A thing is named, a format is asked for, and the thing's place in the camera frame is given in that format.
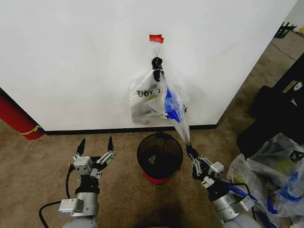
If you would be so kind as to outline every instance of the mesh trash can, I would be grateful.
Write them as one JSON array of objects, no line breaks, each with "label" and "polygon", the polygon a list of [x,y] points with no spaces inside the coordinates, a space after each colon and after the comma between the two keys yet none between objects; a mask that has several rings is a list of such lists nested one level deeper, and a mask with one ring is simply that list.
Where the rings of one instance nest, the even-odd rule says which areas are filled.
[{"label": "mesh trash can", "polygon": [[164,133],[149,135],[139,144],[137,161],[145,178],[153,184],[164,184],[180,168],[183,158],[181,145]]}]

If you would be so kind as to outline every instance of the yellow strap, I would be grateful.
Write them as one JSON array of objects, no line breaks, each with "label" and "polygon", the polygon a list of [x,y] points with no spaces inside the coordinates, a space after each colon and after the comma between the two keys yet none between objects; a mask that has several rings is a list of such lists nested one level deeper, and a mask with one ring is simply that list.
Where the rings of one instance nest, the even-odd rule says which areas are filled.
[{"label": "yellow strap", "polygon": [[20,133],[20,134],[31,134],[32,132],[36,132],[38,130],[38,128],[41,128],[39,125],[37,125],[36,127],[34,127],[32,130],[30,130],[29,132],[25,132],[25,133]]}]

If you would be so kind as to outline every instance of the plastic bag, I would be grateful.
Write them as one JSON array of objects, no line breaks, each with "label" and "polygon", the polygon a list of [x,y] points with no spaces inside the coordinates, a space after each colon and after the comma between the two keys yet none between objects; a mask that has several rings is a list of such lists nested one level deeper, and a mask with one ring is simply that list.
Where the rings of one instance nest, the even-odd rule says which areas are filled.
[{"label": "plastic bag", "polygon": [[278,187],[276,194],[289,201],[300,202],[304,188],[303,158],[304,147],[279,133],[247,162],[252,171],[272,178]]},{"label": "plastic bag", "polygon": [[[271,222],[276,227],[280,227],[280,220],[276,214],[268,210],[267,205],[267,194],[263,190],[262,183],[257,177],[257,175],[250,170],[249,164],[246,162],[243,154],[240,154],[233,160],[231,163],[226,179],[232,183],[245,183],[250,189],[252,195],[251,199],[255,202],[255,208],[258,208],[256,211],[261,211],[259,215],[262,216],[262,212],[268,218],[261,219],[261,222],[265,227],[269,227],[267,223]],[[239,196],[246,196],[247,190],[243,186],[230,186],[229,190],[232,193],[235,193]]]},{"label": "plastic bag", "polygon": [[181,90],[165,76],[162,59],[152,60],[152,71],[136,81],[130,91],[132,121],[145,126],[172,124],[183,141],[190,143],[190,131]]}]

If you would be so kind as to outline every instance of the white wall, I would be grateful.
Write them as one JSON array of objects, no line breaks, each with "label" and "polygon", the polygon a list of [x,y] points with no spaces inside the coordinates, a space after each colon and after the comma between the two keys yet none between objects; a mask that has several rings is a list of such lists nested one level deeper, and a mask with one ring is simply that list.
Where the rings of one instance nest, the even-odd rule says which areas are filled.
[{"label": "white wall", "polygon": [[128,90],[163,67],[216,124],[296,0],[15,0],[0,3],[0,87],[45,130],[132,128]]},{"label": "white wall", "polygon": [[290,25],[294,24],[300,27],[304,27],[304,0],[298,0],[296,2],[286,17],[285,22],[290,22]]}]

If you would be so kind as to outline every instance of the red cylinder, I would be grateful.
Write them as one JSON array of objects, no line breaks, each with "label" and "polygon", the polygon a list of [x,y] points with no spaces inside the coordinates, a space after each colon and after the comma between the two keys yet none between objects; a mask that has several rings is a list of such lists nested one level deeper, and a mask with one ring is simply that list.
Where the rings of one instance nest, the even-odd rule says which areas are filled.
[{"label": "red cylinder", "polygon": [[37,139],[44,134],[40,126],[4,95],[0,88],[0,118],[29,140]]},{"label": "red cylinder", "polygon": [[152,184],[164,184],[171,178],[171,177],[167,177],[167,178],[162,178],[162,179],[156,179],[156,178],[148,176],[144,171],[142,171],[142,173],[143,173],[144,177]]}]

